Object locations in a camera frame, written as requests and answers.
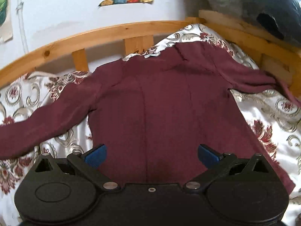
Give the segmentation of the maroon long-sleeve shirt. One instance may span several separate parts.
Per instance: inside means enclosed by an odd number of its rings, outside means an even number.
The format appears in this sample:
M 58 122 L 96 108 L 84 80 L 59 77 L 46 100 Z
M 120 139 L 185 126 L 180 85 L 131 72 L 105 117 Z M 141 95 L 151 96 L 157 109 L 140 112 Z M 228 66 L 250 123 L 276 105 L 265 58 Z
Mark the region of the maroon long-sleeve shirt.
M 240 158 L 265 153 L 231 89 L 275 89 L 298 104 L 275 76 L 237 63 L 223 48 L 176 43 L 157 57 L 104 64 L 27 120 L 3 125 L 1 158 L 21 156 L 87 119 L 94 145 L 108 149 L 100 170 L 109 178 L 185 183 L 204 170 L 200 144 Z

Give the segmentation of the white floral bedspread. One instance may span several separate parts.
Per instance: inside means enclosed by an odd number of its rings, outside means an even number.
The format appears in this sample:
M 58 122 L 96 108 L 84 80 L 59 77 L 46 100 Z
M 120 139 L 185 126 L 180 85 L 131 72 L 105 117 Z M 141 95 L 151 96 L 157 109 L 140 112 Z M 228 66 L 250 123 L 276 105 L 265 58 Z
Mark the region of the white floral bedspread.
M 203 24 L 194 24 L 169 35 L 142 54 L 134 56 L 157 57 L 176 43 L 206 42 L 223 48 L 239 64 L 259 70 L 256 63 L 234 43 Z M 64 76 L 31 73 L 1 90 L 1 127 L 27 120 L 38 108 L 56 101 L 67 84 L 80 83 L 92 73 L 75 71 Z M 300 102 L 293 103 L 275 89 L 260 93 L 244 93 L 231 89 L 231 94 L 246 123 L 263 145 L 265 155 L 280 173 L 292 203 L 284 222 L 293 225 L 300 214 Z M 34 165 L 38 156 L 50 154 L 64 158 L 70 153 L 83 153 L 94 145 L 87 119 L 74 125 L 66 133 L 34 146 L 29 152 L 9 159 L 1 158 L 1 225 L 18 225 L 21 218 L 14 204 L 14 195 Z

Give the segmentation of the wooden bed frame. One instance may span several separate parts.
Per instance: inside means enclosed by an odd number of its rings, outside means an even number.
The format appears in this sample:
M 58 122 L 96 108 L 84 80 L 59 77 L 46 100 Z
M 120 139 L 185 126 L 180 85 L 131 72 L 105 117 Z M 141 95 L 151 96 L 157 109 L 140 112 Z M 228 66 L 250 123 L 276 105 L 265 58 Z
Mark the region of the wooden bed frame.
M 125 53 L 142 52 L 154 43 L 154 36 L 171 34 L 188 24 L 201 23 L 213 29 L 224 39 L 236 43 L 256 63 L 269 56 L 293 68 L 290 91 L 300 96 L 300 48 L 288 44 L 263 29 L 215 11 L 200 10 L 199 17 L 184 21 L 146 21 L 101 27 L 79 33 L 40 47 L 1 69 L 1 87 L 20 76 L 32 72 L 49 61 L 71 54 L 75 69 L 88 71 L 86 48 L 123 40 Z

